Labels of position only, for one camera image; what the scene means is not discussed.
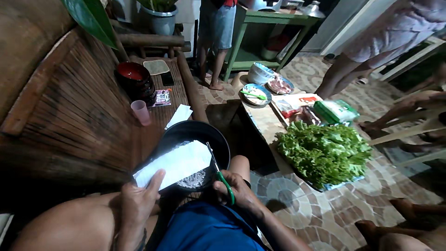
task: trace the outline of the potholder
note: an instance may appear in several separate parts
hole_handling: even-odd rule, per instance
[[[169,67],[162,59],[153,61],[144,61],[144,67],[150,72],[150,75],[158,75],[169,71]]]

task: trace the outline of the green wooden table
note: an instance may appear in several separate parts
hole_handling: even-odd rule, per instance
[[[318,21],[318,18],[293,12],[287,9],[281,9],[280,12],[252,11],[238,4],[234,24],[234,41],[224,61],[223,67],[226,68],[226,72],[223,81],[226,82],[229,79],[229,74],[232,70],[248,70],[254,62],[259,62],[269,68],[280,71],[311,26]],[[240,47],[249,23],[302,25],[304,27],[281,61],[266,61],[260,56],[261,44],[250,45],[251,48]],[[257,51],[253,51],[252,47],[257,47]]]

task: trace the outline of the mobile phone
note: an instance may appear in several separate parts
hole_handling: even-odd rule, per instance
[[[170,71],[161,73],[161,81],[163,81],[164,86],[175,85],[175,82],[173,81],[172,73],[170,73]]]

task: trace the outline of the red shirt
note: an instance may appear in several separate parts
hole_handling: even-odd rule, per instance
[[[236,6],[237,5],[237,0],[211,0],[211,2],[214,4],[215,7],[220,8],[223,5],[224,6]]]
[[[229,7],[236,6],[237,0],[225,0],[223,5],[229,6]]]

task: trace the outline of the pink plastic cup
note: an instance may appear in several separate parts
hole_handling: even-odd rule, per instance
[[[148,126],[150,124],[149,111],[147,110],[146,104],[142,100],[133,101],[130,105],[133,112],[135,113],[138,120],[143,126]]]

